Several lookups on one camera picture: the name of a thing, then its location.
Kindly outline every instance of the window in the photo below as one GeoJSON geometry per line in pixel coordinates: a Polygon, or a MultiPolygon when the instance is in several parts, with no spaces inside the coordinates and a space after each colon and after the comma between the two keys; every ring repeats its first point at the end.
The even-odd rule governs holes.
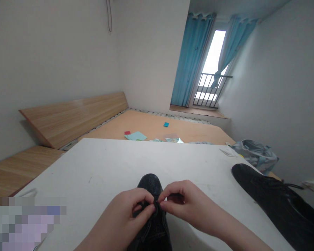
{"type": "MultiPolygon", "coordinates": [[[[200,73],[197,83],[195,84],[192,92],[193,103],[191,106],[204,106],[204,107],[215,107],[217,98],[222,90],[222,80],[225,79],[221,77],[218,82],[218,86],[211,88],[214,82],[214,74],[218,69],[220,53],[222,49],[222,44],[226,31],[215,30],[214,36],[207,54],[203,70],[200,73]]],[[[221,75],[225,75],[228,66],[223,70],[221,75]]]]}

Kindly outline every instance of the cable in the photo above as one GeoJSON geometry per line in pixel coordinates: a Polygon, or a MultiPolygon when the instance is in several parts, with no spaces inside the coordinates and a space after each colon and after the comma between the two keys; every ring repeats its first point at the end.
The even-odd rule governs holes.
{"type": "Polygon", "coordinates": [[[106,0],[106,5],[107,5],[107,23],[108,23],[108,31],[110,33],[112,33],[112,24],[113,24],[113,20],[112,20],[112,8],[111,8],[111,1],[110,0],[106,0]],[[109,13],[110,12],[110,16],[111,16],[111,26],[109,26],[109,13]]]}

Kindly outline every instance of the wooden panel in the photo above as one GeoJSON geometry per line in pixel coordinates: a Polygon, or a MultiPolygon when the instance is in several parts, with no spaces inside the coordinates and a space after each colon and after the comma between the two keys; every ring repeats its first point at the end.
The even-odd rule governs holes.
{"type": "Polygon", "coordinates": [[[59,149],[128,108],[123,92],[20,110],[43,145],[59,149]]]}
{"type": "Polygon", "coordinates": [[[176,133],[184,143],[207,141],[216,145],[225,145],[225,142],[229,142],[231,145],[235,144],[235,141],[217,126],[176,120],[137,111],[126,111],[102,127],[80,137],[79,140],[82,138],[127,140],[124,137],[125,131],[131,133],[140,131],[148,137],[146,140],[155,138],[165,140],[163,135],[176,133]],[[164,122],[170,123],[169,126],[164,127],[164,122]]]}
{"type": "Polygon", "coordinates": [[[0,197],[7,197],[51,166],[64,151],[34,146],[0,161],[0,197]]]}

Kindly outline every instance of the ceiling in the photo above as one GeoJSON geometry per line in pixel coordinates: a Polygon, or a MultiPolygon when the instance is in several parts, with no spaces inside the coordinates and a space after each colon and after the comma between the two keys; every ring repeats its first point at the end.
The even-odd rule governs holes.
{"type": "Polygon", "coordinates": [[[215,12],[217,18],[229,20],[231,15],[240,14],[249,18],[266,18],[290,0],[191,0],[189,12],[215,12]]]}

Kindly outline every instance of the window sill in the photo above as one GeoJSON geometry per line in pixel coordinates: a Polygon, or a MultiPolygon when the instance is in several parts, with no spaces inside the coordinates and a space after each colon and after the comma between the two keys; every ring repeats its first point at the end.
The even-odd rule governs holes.
{"type": "Polygon", "coordinates": [[[229,119],[225,117],[223,114],[215,110],[205,110],[205,109],[199,109],[199,108],[188,108],[188,107],[170,105],[170,111],[204,115],[204,116],[209,116],[209,117],[218,117],[221,119],[229,119]]]}

